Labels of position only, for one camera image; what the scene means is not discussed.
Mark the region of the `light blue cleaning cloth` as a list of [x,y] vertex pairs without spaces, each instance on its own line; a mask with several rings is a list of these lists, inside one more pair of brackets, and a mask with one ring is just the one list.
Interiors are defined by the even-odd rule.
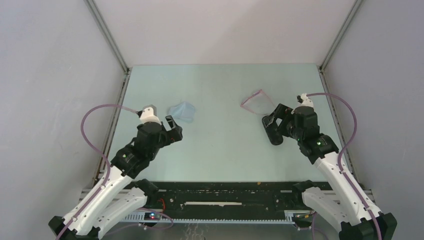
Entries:
[[195,113],[196,108],[187,101],[171,106],[168,110],[168,115],[186,123],[192,123],[194,121]]

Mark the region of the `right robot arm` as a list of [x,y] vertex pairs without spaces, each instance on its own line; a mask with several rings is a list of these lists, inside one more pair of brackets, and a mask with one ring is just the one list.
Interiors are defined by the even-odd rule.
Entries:
[[262,118],[265,132],[274,146],[284,138],[297,142],[300,152],[325,177],[339,198],[327,197],[312,181],[294,185],[291,204],[297,209],[311,208],[338,233],[341,240],[391,240],[397,227],[392,213],[381,209],[367,196],[354,176],[339,159],[332,138],[320,132],[318,116],[312,106],[292,109],[283,104]]

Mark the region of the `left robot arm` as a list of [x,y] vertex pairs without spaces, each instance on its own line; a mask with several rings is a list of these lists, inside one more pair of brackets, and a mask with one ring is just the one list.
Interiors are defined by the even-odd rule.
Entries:
[[182,127],[171,115],[170,129],[154,114],[142,111],[137,135],[117,151],[110,168],[83,200],[65,216],[48,223],[58,240],[100,240],[120,220],[136,209],[153,208],[158,187],[147,179],[135,181],[159,150],[183,139]]

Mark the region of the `black glasses case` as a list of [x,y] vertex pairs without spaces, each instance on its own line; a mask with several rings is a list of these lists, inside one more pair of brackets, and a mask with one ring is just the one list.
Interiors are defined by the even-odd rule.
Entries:
[[278,125],[271,115],[265,115],[261,119],[265,133],[273,146],[281,145],[284,141],[283,135],[278,131]]

